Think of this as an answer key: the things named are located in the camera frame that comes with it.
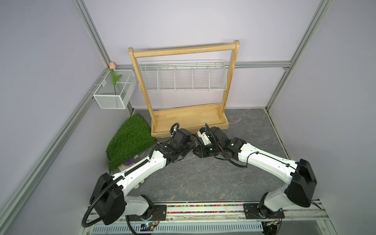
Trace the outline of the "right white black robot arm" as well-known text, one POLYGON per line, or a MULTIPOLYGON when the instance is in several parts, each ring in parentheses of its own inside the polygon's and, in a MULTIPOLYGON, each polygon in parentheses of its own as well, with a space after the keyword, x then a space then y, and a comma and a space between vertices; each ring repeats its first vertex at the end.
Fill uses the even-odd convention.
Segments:
POLYGON ((225 161, 240 168, 254 165, 273 174, 284 185, 263 194, 257 205, 245 206, 251 218, 284 218, 282 209, 297 205, 309 208, 317 186, 317 179, 310 163, 304 159, 293 161, 263 151, 240 138, 229 139, 218 127, 202 127, 197 132, 198 157, 221 155, 225 161))

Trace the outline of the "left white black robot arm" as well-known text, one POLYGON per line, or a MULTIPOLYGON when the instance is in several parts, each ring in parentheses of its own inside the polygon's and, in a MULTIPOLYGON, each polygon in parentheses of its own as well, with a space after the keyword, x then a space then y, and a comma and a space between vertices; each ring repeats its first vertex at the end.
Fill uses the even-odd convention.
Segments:
POLYGON ((195 146, 196 136, 190 131, 173 130, 169 140, 156 143, 150 154, 140 162, 114 175, 101 175, 83 216, 82 227, 90 227, 100 221, 109 225, 122 215, 151 219, 154 203, 146 195, 129 196, 129 192, 152 173, 186 156, 195 146))

